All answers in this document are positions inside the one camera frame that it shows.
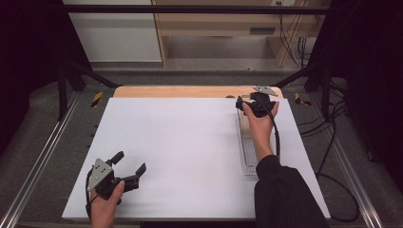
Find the hand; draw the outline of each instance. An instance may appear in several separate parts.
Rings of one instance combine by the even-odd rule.
[[[260,162],[264,157],[274,154],[270,146],[270,135],[272,134],[273,123],[269,116],[257,118],[248,104],[243,103],[242,107],[248,118],[256,157],[258,162]],[[276,102],[271,112],[273,117],[276,117],[278,113],[278,102]]]
[[[98,196],[95,189],[91,191],[91,227],[92,228],[112,228],[115,219],[116,206],[119,199],[124,194],[125,182],[121,181],[116,185],[112,195],[108,200]]]

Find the person's arm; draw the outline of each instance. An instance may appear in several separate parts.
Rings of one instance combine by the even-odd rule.
[[[125,182],[116,185],[108,200],[103,199],[95,189],[91,191],[91,228],[112,228],[116,206],[125,190]]]
[[[329,227],[308,185],[295,168],[281,166],[270,147],[273,123],[268,116],[257,118],[247,104],[254,142],[259,181],[255,186],[255,214],[258,228]],[[272,114],[278,113],[278,103]]]
[[[250,106],[246,103],[242,104],[243,111],[248,118],[252,140],[255,146],[256,157],[260,162],[264,157],[273,155],[273,150],[270,146],[270,135],[273,130],[273,123],[269,116],[257,118]],[[273,117],[278,113],[278,103],[272,109]]]

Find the metal clip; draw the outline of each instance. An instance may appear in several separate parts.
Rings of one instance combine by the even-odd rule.
[[[264,94],[268,94],[268,95],[272,95],[272,96],[276,96],[276,97],[278,96],[278,94],[273,89],[271,89],[269,86],[255,85],[253,88],[257,92],[260,92],[260,93],[264,93]]]

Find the white tabletop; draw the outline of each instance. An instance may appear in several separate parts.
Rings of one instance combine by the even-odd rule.
[[[111,159],[115,176],[131,176],[145,162],[140,188],[127,192],[116,218],[133,220],[254,219],[256,178],[240,164],[235,99],[111,98],[69,197],[64,219],[87,219],[86,173],[97,158]],[[323,214],[329,211],[287,100],[276,116],[281,163],[295,167]]]

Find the gray floor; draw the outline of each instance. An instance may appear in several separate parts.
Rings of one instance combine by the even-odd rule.
[[[257,50],[267,48],[266,43],[261,39],[243,40],[243,42],[242,39],[235,39],[229,43],[224,42],[228,39],[224,37],[205,40],[179,39],[172,44],[177,46],[170,52],[172,65],[165,69],[155,66],[140,67],[136,70],[102,68],[99,72],[112,81],[124,85],[220,86],[270,85],[297,70],[297,66],[291,65],[288,69],[278,69],[270,53],[258,53]],[[198,47],[195,42],[201,42],[201,45]],[[233,48],[236,43],[240,46],[243,44],[243,47],[249,45],[250,48],[247,49],[251,51],[245,53],[247,50],[244,48]],[[213,55],[206,50],[207,47],[215,47],[213,49],[219,51],[214,52]],[[114,91],[103,85],[97,85],[88,78],[86,81],[89,85],[85,92],[80,93],[77,107],[22,211],[19,223],[57,223],[60,227],[60,224],[82,224],[63,220],[61,215],[66,206],[69,191],[74,185],[88,147],[91,145],[92,135],[96,133],[96,125],[102,118],[107,98],[112,96]],[[310,101],[310,97],[300,86],[302,83],[303,79],[283,89],[284,96],[289,99],[298,124],[310,122],[318,117],[317,111],[311,105],[295,104],[294,102],[295,92],[300,94],[302,101]],[[103,91],[104,96],[97,107],[90,107],[93,97],[98,91]],[[332,95],[332,103],[335,104],[339,100],[340,98],[336,95]],[[5,215],[24,184],[31,167],[35,164],[48,136],[56,125],[57,115],[56,84],[47,85],[31,94],[29,113],[0,160],[0,173],[2,174],[0,181],[3,183],[0,185],[0,193],[3,196],[0,198],[0,215]],[[302,125],[300,131],[310,129],[317,123]],[[337,137],[354,164],[355,171],[367,190],[384,227],[403,227],[403,197],[383,165],[368,161],[366,147],[347,115],[341,115],[336,119],[336,129]],[[328,139],[322,132],[315,136],[304,137],[303,142],[313,169],[317,171]],[[346,184],[333,152],[324,165],[323,173]],[[319,184],[331,214],[341,218],[350,218],[354,213],[354,205],[345,191],[323,178],[319,179]],[[339,222],[334,219],[329,220],[329,223],[332,227],[367,227],[362,216],[351,223]]]

